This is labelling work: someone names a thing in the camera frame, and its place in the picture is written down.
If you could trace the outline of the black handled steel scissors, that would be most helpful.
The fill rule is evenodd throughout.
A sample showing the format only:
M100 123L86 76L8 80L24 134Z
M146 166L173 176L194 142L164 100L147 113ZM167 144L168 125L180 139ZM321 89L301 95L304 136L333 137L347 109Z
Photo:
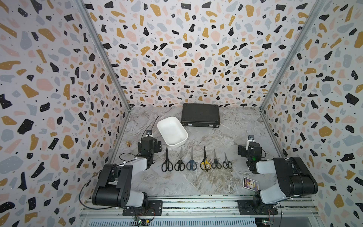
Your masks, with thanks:
M185 169L185 164L182 160L183 158L183 148L181 148L180 153L179 153L179 159L176 162L176 164L174 165L174 169L175 171L183 171Z

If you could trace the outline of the large black handled scissors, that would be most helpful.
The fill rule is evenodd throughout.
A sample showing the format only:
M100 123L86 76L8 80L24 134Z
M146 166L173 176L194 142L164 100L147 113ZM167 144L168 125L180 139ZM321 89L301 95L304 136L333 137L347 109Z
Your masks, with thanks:
M211 167L213 169L221 169L222 168L222 164L218 161L218 158L216 156L216 150L214 150L214 161L213 163L211 164Z

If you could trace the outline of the blue handled scissors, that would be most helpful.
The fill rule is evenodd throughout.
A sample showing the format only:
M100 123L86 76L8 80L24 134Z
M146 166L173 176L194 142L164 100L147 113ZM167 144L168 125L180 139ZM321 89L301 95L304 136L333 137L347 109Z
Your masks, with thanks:
M187 162L186 168L188 171L195 171L197 169L197 163L194 161L194 158L193 158L193 148L191 149L190 157L191 158L190 158L189 162Z

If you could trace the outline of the yellow black scissors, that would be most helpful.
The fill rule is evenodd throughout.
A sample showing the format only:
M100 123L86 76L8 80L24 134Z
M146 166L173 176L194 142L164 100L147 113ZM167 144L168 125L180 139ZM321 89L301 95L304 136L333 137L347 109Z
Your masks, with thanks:
M211 169L211 164L207 160L207 154L206 154L206 148L205 147L203 147L203 160L202 160L202 162L200 164L200 168L203 171L206 171L206 172L208 172Z

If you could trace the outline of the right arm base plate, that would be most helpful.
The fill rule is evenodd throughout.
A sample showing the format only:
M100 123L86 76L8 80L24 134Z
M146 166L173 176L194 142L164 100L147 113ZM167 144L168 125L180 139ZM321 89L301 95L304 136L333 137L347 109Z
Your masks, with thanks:
M277 215L278 210L273 204L263 204L253 200L238 200L237 207L240 215Z

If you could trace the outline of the all black scissors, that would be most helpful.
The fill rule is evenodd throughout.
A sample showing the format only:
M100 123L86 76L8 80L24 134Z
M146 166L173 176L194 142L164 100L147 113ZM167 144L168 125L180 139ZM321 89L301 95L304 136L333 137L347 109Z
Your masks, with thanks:
M167 171L171 172L174 169L172 162L169 160L168 148L166 148L165 161L163 162L161 169L162 172L167 172Z

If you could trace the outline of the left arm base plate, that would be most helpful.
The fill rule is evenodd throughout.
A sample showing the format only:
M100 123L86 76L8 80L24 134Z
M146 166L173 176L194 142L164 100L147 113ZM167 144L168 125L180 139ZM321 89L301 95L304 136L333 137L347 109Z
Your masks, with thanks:
M127 207L123 210L124 217L131 216L161 216L163 208L162 200L151 200L141 207Z

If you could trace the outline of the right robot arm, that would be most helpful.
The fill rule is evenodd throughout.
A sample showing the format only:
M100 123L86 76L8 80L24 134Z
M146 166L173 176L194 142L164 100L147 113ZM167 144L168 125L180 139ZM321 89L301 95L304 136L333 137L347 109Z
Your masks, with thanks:
M253 208L275 205L294 196L313 195L318 184L301 158L273 158L262 160L262 147L254 141L238 146L238 154L246 158L248 169L254 174L275 174L277 183L258 190L252 200Z

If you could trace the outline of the small black scissors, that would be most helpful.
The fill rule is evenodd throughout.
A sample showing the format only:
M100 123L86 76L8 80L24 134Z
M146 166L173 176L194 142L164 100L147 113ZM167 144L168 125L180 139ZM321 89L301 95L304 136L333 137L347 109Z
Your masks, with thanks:
M223 167L225 169L232 169L233 168L233 164L232 164L231 161L228 160L226 153L225 153L225 160L223 161Z

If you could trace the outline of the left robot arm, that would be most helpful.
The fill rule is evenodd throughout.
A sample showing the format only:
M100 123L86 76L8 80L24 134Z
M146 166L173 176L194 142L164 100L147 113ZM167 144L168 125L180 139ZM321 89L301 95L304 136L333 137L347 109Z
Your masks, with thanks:
M123 164L106 164L98 177L92 203L97 206L146 208L148 196L131 190L132 177L149 169L154 154L162 150L162 143L146 136L138 143L138 155Z

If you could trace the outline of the white plastic storage box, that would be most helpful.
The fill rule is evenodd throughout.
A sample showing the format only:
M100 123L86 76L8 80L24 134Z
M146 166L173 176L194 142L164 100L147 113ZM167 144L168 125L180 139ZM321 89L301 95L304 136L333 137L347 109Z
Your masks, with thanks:
M167 117L157 123L157 128L170 149L180 147L188 139L188 133L180 121L174 117Z

